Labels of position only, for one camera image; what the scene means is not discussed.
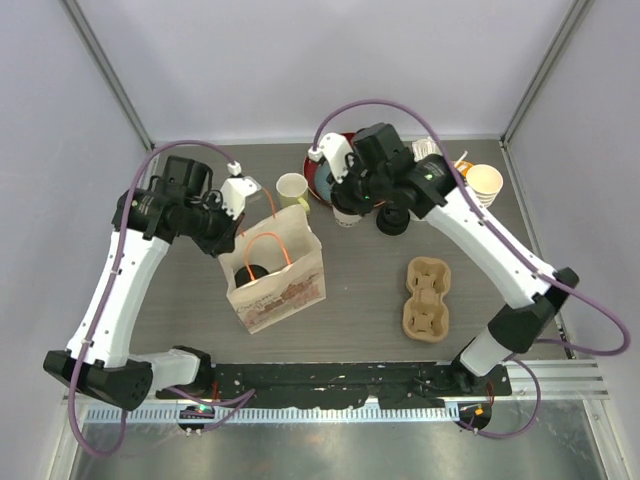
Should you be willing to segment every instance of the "dark gray table surface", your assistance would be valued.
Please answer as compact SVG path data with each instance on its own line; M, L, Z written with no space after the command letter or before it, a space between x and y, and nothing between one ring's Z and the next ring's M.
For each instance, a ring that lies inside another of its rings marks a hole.
M472 163L497 167L505 186L491 211L529 245L513 187L497 141L455 141L457 158L469 150ZM300 172L308 145L226 147L244 173L275 195L275 182L286 172ZM183 147L175 152L209 163L216 185L226 178L224 160L210 151ZM217 260L204 256L186 238L169 250L149 287L133 333L131 352L166 351L188 345L211 353L218 362L337 362L451 360L504 304L484 273L445 235L412 222L399 237L388 237L369 216L352 229L339 227L332 212L312 203L309 222L322 242L327 299L280 323L249 335L226 299L226 282ZM247 208L245 228L269 214L266 199ZM427 344L405 336L402 307L409 298L407 265L417 256L437 257L452 271L445 298L450 311L449 336ZM554 325L548 337L557 337ZM555 346L537 346L525 358L565 358Z

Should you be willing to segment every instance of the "yellow paper cup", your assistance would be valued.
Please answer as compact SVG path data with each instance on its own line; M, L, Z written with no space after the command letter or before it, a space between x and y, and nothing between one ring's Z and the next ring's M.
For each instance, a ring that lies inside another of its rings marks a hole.
M485 207L491 206L502 190L502 174L491 165L474 165L466 174L467 183Z
M304 211L309 213L309 182L299 173L285 173L276 182L280 207L287 208L291 205L302 205Z

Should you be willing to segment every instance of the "paper cup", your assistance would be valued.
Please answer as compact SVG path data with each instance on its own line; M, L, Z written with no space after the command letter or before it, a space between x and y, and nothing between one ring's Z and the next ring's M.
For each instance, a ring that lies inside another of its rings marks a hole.
M285 173L276 182L280 206L302 205L309 213L309 182L299 173Z
M336 207L333 207L333 218L336 219L336 223L341 227L350 228L355 226L362 217L360 215L349 215L347 213L342 213Z
M500 193L504 179L491 165L474 165L467 171L467 183L485 207L489 207Z

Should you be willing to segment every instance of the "paper bag handle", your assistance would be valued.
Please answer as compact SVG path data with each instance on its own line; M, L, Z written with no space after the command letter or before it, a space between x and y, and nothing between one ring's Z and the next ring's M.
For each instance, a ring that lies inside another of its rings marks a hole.
M273 218L276 218L276 204L273 203L273 197L271 196L271 192L269 192L269 190L267 190L264 187L262 187L262 190L267 195L267 198L269 199L269 203L271 204L271 214L273 215ZM239 225L238 225L238 230L240 231L240 235L244 237L244 230L242 230L242 227L240 227Z
M253 274L251 267L249 266L249 251L251 250L251 246L253 245L253 242L255 242L258 238L264 237L267 235L275 238L278 241L278 243L280 244L280 248L282 249L282 253L284 253L284 259L287 261L287 265L291 265L291 258L289 258L289 252L287 252L287 247L284 246L282 239L278 235L272 232L265 232L265 233L256 235L254 238L251 239L251 241L249 242L249 245L247 245L247 249L244 251L244 266L247 267L247 271L249 272L249 276L251 277L252 282L256 279L256 277Z

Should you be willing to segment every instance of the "metal frame edge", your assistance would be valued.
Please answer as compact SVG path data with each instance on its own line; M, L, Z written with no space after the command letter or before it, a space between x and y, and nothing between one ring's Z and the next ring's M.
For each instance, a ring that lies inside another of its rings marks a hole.
M515 135L518 127L522 123L522 120L529 111L529 108L544 86L549 74L558 63L562 53L569 44L569 41L578 30L578 27L588 13L593 2L594 0L574 0L571 7L569 7L558 32L547 48L538 70L531 79L529 86L520 100L520 103L516 107L504 134L502 135L502 141L505 144L508 144Z
M118 105L120 105L125 117L138 135L142 145L146 150L153 150L153 141L145 129L138 112L129 98L129 95L127 95L126 90L120 82L118 75L111 65L107 54L102 48L102 45L100 45L89 21L85 17L82 7L80 7L77 0L59 0L59 2L66 11L69 20L73 24L76 32L82 40L82 43L87 48L87 52L93 59L96 67L102 75L102 78L115 97L115 100L118 102Z

